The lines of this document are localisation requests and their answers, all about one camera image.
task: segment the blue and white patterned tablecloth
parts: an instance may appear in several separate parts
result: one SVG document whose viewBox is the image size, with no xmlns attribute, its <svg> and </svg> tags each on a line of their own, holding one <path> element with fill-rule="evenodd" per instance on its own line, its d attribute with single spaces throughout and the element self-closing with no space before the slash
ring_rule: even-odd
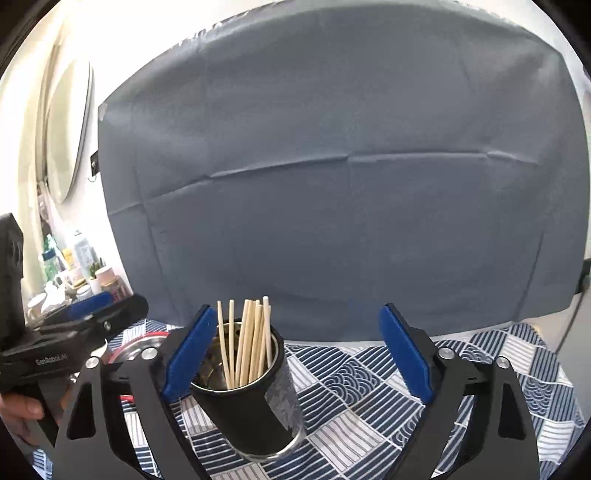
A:
<svg viewBox="0 0 591 480">
<path fill-rule="evenodd" d="M 113 342 L 169 330 L 153 320 L 137 323 Z M 530 408 L 538 439 L 540 478 L 547 479 L 584 428 L 572 383 L 535 330 L 518 324 L 437 342 L 462 358 L 511 360 Z M 286 344 L 288 363 L 306 421 L 307 439 L 275 462 L 250 463 L 228 445 L 192 398 L 172 405 L 174 415 L 213 480 L 379 480 L 404 447 L 423 410 L 384 346 Z M 466 431 L 473 399 L 465 397 L 434 475 L 448 470 Z M 125 419 L 142 468 L 160 475 L 134 406 Z M 35 453 L 35 467 L 51 478 L 51 462 Z"/>
</svg>

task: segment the cup rim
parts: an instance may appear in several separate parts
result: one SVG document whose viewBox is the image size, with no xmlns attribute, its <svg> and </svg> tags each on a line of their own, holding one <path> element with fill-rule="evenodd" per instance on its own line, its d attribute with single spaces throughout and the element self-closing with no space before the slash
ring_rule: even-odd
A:
<svg viewBox="0 0 591 480">
<path fill-rule="evenodd" d="M 234 321 L 235 328 L 236 328 L 237 324 L 240 324 L 240 326 L 242 327 L 242 319 L 240 322 Z M 228 332 L 229 332 L 230 323 L 224 322 L 223 325 L 224 325 L 224 327 L 226 325 L 228 325 Z M 273 370 L 273 367 L 275 366 L 275 364 L 277 363 L 277 359 L 279 358 L 279 341 L 277 341 L 277 337 L 275 335 L 274 330 L 275 329 L 273 327 L 271 327 L 271 341 L 275 343 L 275 355 L 273 357 L 273 361 L 271 362 L 271 366 L 269 368 L 267 368 L 267 371 L 265 373 L 263 373 L 259 378 L 257 378 L 254 382 L 250 382 L 250 383 L 247 383 L 246 385 L 243 385 L 242 387 L 232 388 L 230 390 L 214 390 L 213 388 L 206 388 L 206 387 L 202 387 L 201 385 L 197 385 L 193 380 L 191 380 L 190 388 L 196 388 L 197 390 L 200 390 L 203 392 L 213 392 L 213 393 L 220 394 L 220 395 L 231 395 L 234 393 L 239 393 L 241 391 L 244 391 L 247 388 L 254 387 L 257 383 L 259 383 L 260 381 L 264 380 L 267 376 L 269 376 L 269 373 L 271 372 L 271 370 Z M 219 333 L 215 337 L 213 337 L 213 339 L 216 339 L 216 338 L 219 338 Z"/>
</svg>

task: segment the bottle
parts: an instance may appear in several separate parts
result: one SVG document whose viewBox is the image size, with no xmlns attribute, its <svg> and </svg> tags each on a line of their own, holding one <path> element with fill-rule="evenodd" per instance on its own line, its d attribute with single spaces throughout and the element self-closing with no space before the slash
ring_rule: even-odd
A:
<svg viewBox="0 0 591 480">
<path fill-rule="evenodd" d="M 61 251 L 66 263 L 68 264 L 68 270 L 72 270 L 76 268 L 76 260 L 74 260 L 74 255 L 72 254 L 72 250 L 70 248 L 65 248 Z"/>
<path fill-rule="evenodd" d="M 119 275 L 115 275 L 111 267 L 103 267 L 96 271 L 96 279 L 100 282 L 103 291 L 113 295 L 115 302 L 131 296 L 129 288 Z"/>
<path fill-rule="evenodd" d="M 72 239 L 72 250 L 74 256 L 80 268 L 82 274 L 86 280 L 90 280 L 90 266 L 95 262 L 95 256 L 90 248 L 90 243 L 79 230 L 74 232 L 74 238 Z"/>
<path fill-rule="evenodd" d="M 54 249 L 46 250 L 42 253 L 42 257 L 46 280 L 53 281 L 61 270 L 56 251 Z"/>
</svg>

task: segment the small plant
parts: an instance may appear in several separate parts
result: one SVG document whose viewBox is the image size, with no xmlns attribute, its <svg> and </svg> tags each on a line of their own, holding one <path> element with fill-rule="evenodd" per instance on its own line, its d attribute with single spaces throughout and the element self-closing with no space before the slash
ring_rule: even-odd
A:
<svg viewBox="0 0 591 480">
<path fill-rule="evenodd" d="M 99 258 L 98 262 L 94 262 L 90 268 L 88 269 L 90 272 L 90 279 L 96 280 L 96 271 L 103 268 L 105 266 L 105 262 L 103 262 L 102 258 Z"/>
</svg>

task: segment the plastic bottle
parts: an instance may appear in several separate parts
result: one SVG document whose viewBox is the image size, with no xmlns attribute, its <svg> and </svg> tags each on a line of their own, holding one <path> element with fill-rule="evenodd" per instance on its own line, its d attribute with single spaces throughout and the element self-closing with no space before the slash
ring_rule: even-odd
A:
<svg viewBox="0 0 591 480">
<path fill-rule="evenodd" d="M 95 256 L 92 253 L 90 243 L 88 243 L 86 237 L 78 230 L 74 232 L 72 251 L 74 252 L 78 265 L 82 269 L 84 278 L 90 280 L 90 266 L 95 262 Z"/>
<path fill-rule="evenodd" d="M 42 253 L 42 258 L 46 280 L 53 281 L 61 270 L 60 263 L 56 257 L 56 251 L 54 249 L 46 250 Z"/>
</svg>

